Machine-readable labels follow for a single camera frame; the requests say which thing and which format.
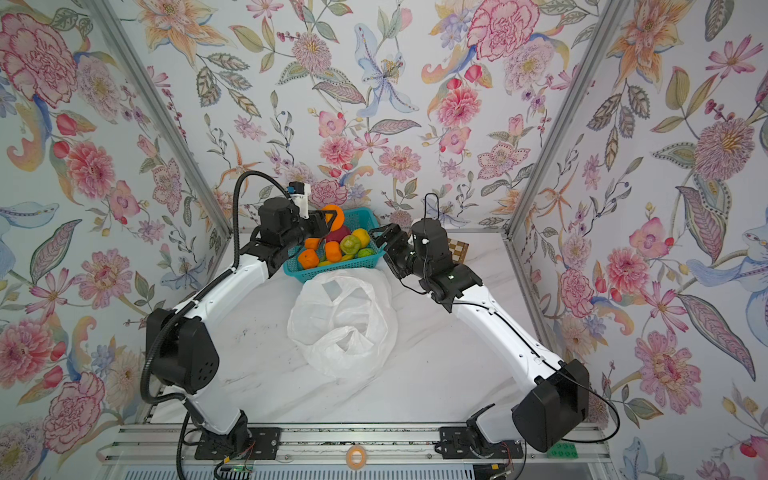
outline marble tabletop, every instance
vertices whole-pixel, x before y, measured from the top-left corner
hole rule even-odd
[[[521,326],[535,335],[498,233],[450,233],[469,243],[465,264]],[[241,235],[246,242],[248,236]],[[231,262],[231,253],[222,267]],[[467,325],[441,306],[404,289],[383,260],[397,342],[386,364],[366,380],[334,379],[309,366],[286,333],[302,284],[282,271],[235,307],[212,337],[224,388],[250,422],[461,422],[509,400],[515,381]],[[406,284],[420,290],[415,277]],[[178,401],[159,405],[152,423],[181,423]]]

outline wall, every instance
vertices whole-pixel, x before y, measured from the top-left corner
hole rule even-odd
[[[408,226],[435,192],[452,228],[501,227],[514,211],[601,8],[111,4],[229,215],[237,175],[258,169],[311,183],[315,207],[369,206]],[[263,187],[245,195],[243,227],[255,225]]]
[[[625,16],[515,246],[624,478],[765,479],[768,4]]]
[[[83,478],[223,237],[78,2],[0,2],[0,68],[0,478]]]

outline teal plastic basket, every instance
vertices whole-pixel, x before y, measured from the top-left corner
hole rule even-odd
[[[351,231],[355,231],[358,228],[371,230],[372,228],[379,226],[379,221],[376,219],[376,216],[371,209],[363,207],[344,210],[344,224]],[[367,248],[372,249],[376,253],[363,258],[355,258],[354,260],[347,260],[346,262],[334,263],[333,265],[310,268],[309,270],[302,270],[297,254],[294,258],[291,258],[283,264],[283,271],[286,275],[293,276],[301,283],[304,283],[318,273],[329,272],[331,270],[341,270],[343,268],[374,268],[379,262],[379,258],[384,255],[384,250],[378,248],[373,241],[368,244]],[[304,246],[295,247],[290,251],[290,254],[295,254],[297,250],[305,249]]]

